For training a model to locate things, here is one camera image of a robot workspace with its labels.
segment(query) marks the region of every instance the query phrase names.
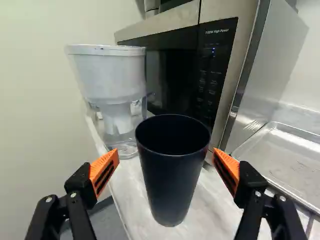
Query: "microwave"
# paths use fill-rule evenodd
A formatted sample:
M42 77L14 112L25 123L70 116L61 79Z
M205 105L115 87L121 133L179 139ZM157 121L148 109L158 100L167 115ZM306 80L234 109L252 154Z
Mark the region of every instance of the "microwave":
M289 22L293 17L288 11L295 13L285 0L192 0L121 29L114 37L118 45L146 47L148 111L200 120L212 132L210 149L225 150L246 89L260 81L250 79L250 73L256 58L264 58L258 54L264 49L261 40L276 41L282 48L288 44L281 37L290 33L266 29L276 27L273 18ZM277 56L282 50L272 51ZM272 89L273 103L286 83L278 81ZM265 92L263 87L258 91Z

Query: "black cup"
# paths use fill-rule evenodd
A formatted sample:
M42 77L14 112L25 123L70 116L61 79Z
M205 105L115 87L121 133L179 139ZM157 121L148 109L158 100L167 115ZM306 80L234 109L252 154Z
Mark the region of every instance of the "black cup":
M141 122L135 138L152 215L163 226L176 226L187 215L210 132L196 119L166 114Z

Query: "cup rim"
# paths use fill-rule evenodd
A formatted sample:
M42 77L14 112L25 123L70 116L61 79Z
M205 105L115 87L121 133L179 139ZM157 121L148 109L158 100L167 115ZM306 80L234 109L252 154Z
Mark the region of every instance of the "cup rim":
M138 127L145 121L148 121L149 119L153 119L153 118L156 118L156 117L160 117L160 116L179 116L179 117L185 117L185 118L189 118L191 120L194 120L198 123L200 123L208 132L208 141L206 143L206 145L202 148L200 148L199 150L197 151L194 151L194 152L191 152L191 153L187 153L187 154L180 154L180 155L172 155L172 154L165 154L165 153L160 153L160 152L157 152L157 151L153 151L147 147L145 147L137 138L137 129ZM167 157L182 157L182 156L189 156L189 155L193 155L193 154L196 154L198 152L201 152L203 149L205 148L208 148L209 146L209 143L210 143L210 140L211 140L211 133L210 131L208 130L208 128L206 127L206 125L204 125L201 121L199 121L198 119L195 119L193 117L190 117L190 116L187 116L187 115L182 115L182 114L173 114L173 113L168 113L168 114L160 114L160 115L154 115L154 116L151 116L151 117L148 117L147 119L145 119L144 121L140 122L139 125L135 128L135 131L134 131L134 136L135 136L135 140L137 142L137 144L139 144L142 148L144 148L145 150L148 150L149 152L151 153L154 153L154 154L158 154L158 155L161 155L161 156L167 156Z

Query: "marble countertop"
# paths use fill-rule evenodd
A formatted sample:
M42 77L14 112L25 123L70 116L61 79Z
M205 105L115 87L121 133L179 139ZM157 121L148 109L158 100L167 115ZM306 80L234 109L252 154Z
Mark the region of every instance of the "marble countertop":
M94 125L90 117L87 117L86 121L98 153L100 155L106 153L107 150L99 135L99 127ZM208 151L207 162L210 162L211 158L212 153ZM108 186L131 240L232 240L243 212L234 204L228 189L211 166L202 168L188 214L176 227L164 227L154 220L138 156L121 160ZM309 213L298 209L298 214L304 229L310 228ZM312 230L313 228L309 239L317 239L318 231ZM269 226L264 219L261 222L258 239L271 239Z

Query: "metal baking tray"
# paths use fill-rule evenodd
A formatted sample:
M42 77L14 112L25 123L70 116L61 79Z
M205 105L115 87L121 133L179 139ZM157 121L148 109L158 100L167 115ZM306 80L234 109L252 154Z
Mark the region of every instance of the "metal baking tray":
M320 135L271 121L231 155L320 215Z

